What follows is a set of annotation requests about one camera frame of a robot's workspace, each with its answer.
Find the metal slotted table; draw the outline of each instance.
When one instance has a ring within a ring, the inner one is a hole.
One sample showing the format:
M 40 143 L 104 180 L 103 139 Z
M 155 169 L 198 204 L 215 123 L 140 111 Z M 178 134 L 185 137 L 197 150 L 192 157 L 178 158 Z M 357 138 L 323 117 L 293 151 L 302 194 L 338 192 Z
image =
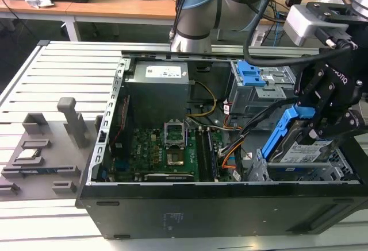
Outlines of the metal slotted table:
M 0 170 L 24 132 L 21 122 L 27 112 L 42 112 L 47 121 L 64 121 L 56 104 L 62 96 L 73 96 L 84 119 L 102 114 L 122 50 L 168 51 L 168 45 L 51 41 L 37 46 L 0 95 Z M 242 47 L 214 45 L 213 51 L 241 54 Z M 317 53 L 317 49 L 257 47 L 251 48 L 251 53 L 296 57 Z M 74 203 L 74 199 L 0 202 L 0 249 L 368 249 L 368 210 L 351 215 L 321 235 L 107 241 L 86 210 L 75 208 Z

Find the blue plastic latch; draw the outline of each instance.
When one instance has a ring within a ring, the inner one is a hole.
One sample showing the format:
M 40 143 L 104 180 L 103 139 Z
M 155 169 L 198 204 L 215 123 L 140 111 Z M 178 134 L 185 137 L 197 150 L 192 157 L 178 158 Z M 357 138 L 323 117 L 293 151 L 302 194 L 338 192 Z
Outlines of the blue plastic latch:
M 278 141 L 288 133 L 288 124 L 295 118 L 311 119 L 316 110 L 312 107 L 301 107 L 293 105 L 291 108 L 285 110 L 276 128 L 272 132 L 270 138 L 262 149 L 263 158 L 268 160 L 268 156 L 273 151 Z
M 260 76 L 260 69 L 250 65 L 246 61 L 237 62 L 239 76 L 243 79 L 244 86 L 265 86 L 266 82 Z

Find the motherboard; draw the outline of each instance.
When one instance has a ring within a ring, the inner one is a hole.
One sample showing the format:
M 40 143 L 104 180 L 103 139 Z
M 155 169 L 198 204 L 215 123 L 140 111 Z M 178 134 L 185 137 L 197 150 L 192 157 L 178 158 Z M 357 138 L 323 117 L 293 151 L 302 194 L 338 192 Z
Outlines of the motherboard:
M 185 144 L 168 146 L 165 137 Z M 185 129 L 182 139 L 178 127 L 167 135 L 164 128 L 134 129 L 129 158 L 116 156 L 110 173 L 116 182 L 214 181 L 219 167 L 216 154 L 223 145 L 219 130 Z

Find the motherboard chip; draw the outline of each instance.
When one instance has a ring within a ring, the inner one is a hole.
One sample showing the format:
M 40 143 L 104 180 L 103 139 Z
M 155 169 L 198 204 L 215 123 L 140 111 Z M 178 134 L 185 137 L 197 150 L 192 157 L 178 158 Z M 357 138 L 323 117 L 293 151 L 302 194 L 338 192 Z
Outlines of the motherboard chip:
M 184 151 L 177 148 L 167 150 L 167 165 L 169 166 L 183 166 L 184 165 Z

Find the floor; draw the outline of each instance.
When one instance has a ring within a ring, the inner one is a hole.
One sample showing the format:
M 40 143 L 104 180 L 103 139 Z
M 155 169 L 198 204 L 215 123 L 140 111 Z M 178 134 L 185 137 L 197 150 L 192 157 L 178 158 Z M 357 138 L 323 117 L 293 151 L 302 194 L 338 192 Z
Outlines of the floor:
M 61 22 L 37 20 L 24 22 L 37 38 L 33 37 L 23 24 L 17 20 L 13 21 L 16 28 L 13 32 L 4 29 L 0 24 L 0 93 L 35 48 L 38 40 L 69 40 L 67 36 L 63 36 L 61 33 Z M 80 22 L 78 26 L 82 41 L 166 43 L 170 31 L 169 26 L 157 25 L 155 30 L 152 30 L 151 25 L 120 24 L 120 35 L 114 37 L 111 24 L 97 24 L 99 34 L 94 36 L 94 27 L 91 23 Z M 247 36 L 247 32 L 224 31 L 225 40 L 217 41 L 216 34 L 216 30 L 211 32 L 212 44 L 243 45 Z M 273 46 L 274 37 L 274 33 L 271 32 L 270 40 L 266 40 L 264 45 Z M 290 46 L 292 43 L 287 36 L 283 36 L 279 45 Z

